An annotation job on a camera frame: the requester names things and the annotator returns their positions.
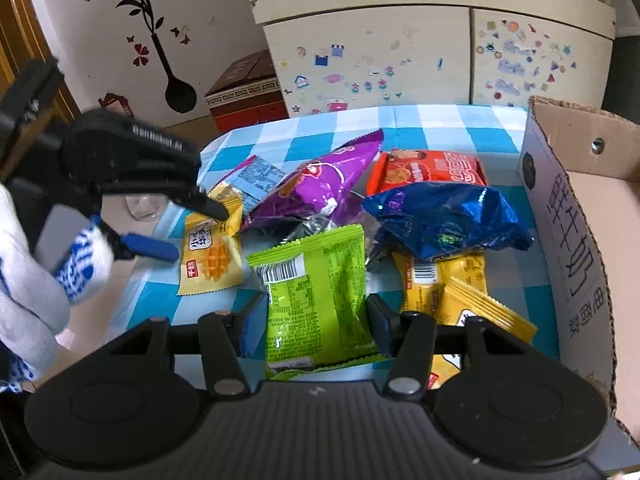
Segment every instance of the blue and white knit glove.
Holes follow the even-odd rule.
[[[12,377],[0,392],[21,391],[56,359],[55,336],[69,322],[71,306],[109,280],[113,251],[96,226],[74,241],[69,259],[52,276],[29,253],[14,202],[0,185],[0,341],[14,354]]]

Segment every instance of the white glove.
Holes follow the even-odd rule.
[[[96,226],[74,241],[69,259],[54,275],[36,263],[18,223],[14,202],[0,185],[0,341],[14,354],[12,372],[0,391],[42,377],[53,365],[55,336],[69,322],[73,304],[105,285],[113,251]]]

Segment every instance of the cardboard box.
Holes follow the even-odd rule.
[[[289,117],[268,50],[233,62],[207,92],[206,99],[221,134]]]
[[[640,440],[640,126],[534,97],[518,170],[556,306],[561,361]]]

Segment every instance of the wall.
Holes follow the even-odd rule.
[[[204,94],[226,67],[266,47],[247,0],[150,0],[154,21],[164,17],[156,33],[169,68],[195,90],[191,102],[188,87],[174,82],[167,99],[168,77],[144,13],[130,16],[137,7],[116,8],[120,1],[33,0],[81,109],[112,92],[128,99],[137,118],[158,126],[205,116]]]

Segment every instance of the table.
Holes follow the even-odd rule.
[[[469,105],[404,105],[345,110],[316,116],[258,124],[229,132],[202,151],[198,182],[207,190],[229,170],[250,155],[260,155],[285,173],[301,162],[323,155],[347,140],[382,128],[383,150],[428,148],[475,153],[484,165],[489,183],[500,189],[516,208],[526,227],[536,236],[536,223],[527,201],[517,166],[527,113],[522,108]],[[364,186],[363,182],[356,189]],[[170,204],[159,220],[154,235],[182,248],[183,208]],[[244,254],[265,249],[277,240],[256,231],[241,235]],[[194,323],[216,310],[239,310],[258,284],[245,265],[245,282],[234,288],[176,296],[179,262],[167,264],[140,260],[133,270],[108,330],[112,339],[151,316],[167,316],[172,324]],[[556,316],[545,258],[539,243],[526,253],[515,250],[486,252],[486,280],[489,293],[531,320],[538,332],[533,345],[558,357]],[[398,272],[389,259],[375,273],[367,275],[367,292],[378,292],[397,308],[402,298]],[[247,378],[255,387],[264,377],[259,358],[240,359]],[[392,360],[318,372],[296,380],[383,380]],[[176,356],[175,371],[194,386],[203,388],[199,356]]]

